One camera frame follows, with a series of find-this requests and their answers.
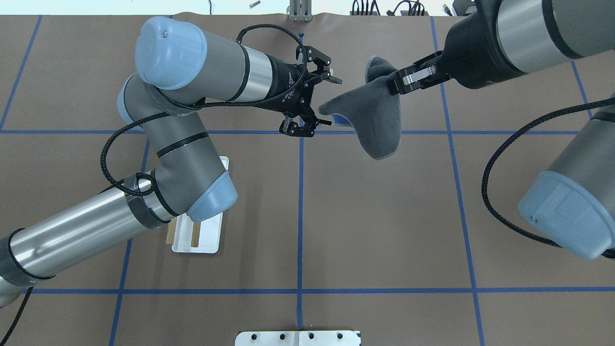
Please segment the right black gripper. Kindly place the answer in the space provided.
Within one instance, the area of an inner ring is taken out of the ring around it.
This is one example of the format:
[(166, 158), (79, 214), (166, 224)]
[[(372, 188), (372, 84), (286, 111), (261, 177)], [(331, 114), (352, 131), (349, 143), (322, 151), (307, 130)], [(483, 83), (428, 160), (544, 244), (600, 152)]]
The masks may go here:
[(391, 96), (404, 95), (418, 89), (441, 85), (452, 79), (442, 66), (443, 50), (416, 61), (413, 65), (400, 69), (386, 82)]

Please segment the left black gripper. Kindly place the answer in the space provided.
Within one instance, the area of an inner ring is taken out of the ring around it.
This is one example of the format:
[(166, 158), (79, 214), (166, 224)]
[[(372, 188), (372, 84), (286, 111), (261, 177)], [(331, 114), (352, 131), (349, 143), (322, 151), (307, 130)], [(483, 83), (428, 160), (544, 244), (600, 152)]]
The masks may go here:
[(296, 57), (299, 67), (306, 69), (311, 62), (317, 68), (299, 78), (289, 108), (283, 112), (285, 119), (280, 125), (280, 132), (286, 136), (312, 137), (317, 127), (333, 125), (330, 120), (319, 119), (310, 106), (315, 85), (321, 82), (341, 85), (343, 81), (332, 74), (330, 57), (320, 50), (312, 46), (305, 46), (305, 50), (298, 47)]

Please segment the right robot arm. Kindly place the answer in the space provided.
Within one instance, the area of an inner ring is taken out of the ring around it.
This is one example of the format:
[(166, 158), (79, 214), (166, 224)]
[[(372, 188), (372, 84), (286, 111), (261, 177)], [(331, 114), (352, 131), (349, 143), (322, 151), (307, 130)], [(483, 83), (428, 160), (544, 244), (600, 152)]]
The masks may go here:
[[(477, 0), (475, 11), (448, 31), (438, 52), (396, 72), (393, 95), (453, 81), (468, 90), (506, 94), (507, 115), (527, 124), (492, 154), (481, 178), (488, 212), (517, 234), (584, 260), (614, 258), (614, 96), (575, 96), (565, 66), (614, 52), (612, 0)], [(547, 121), (578, 113), (581, 129), (539, 173), (517, 206), (522, 225), (492, 205), (496, 161), (521, 136)]]

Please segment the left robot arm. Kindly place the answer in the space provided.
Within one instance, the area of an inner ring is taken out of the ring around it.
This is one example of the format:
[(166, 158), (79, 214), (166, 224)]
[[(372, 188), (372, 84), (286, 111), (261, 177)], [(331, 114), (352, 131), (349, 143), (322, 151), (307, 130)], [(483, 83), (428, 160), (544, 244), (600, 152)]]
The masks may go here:
[[(314, 47), (296, 48), (296, 63), (205, 32), (189, 22), (152, 17), (135, 48), (136, 73), (117, 96), (127, 123), (102, 149), (99, 163), (110, 186), (57, 215), (1, 239), (1, 306), (22, 290), (106, 251), (145, 230), (158, 229), (186, 214), (201, 222), (237, 200), (228, 169), (198, 112), (213, 107), (256, 107), (284, 115), (286, 136), (312, 137), (319, 119), (310, 107), (314, 86), (340, 85), (331, 59)], [(111, 144), (140, 127), (160, 167), (115, 180), (106, 166)]]

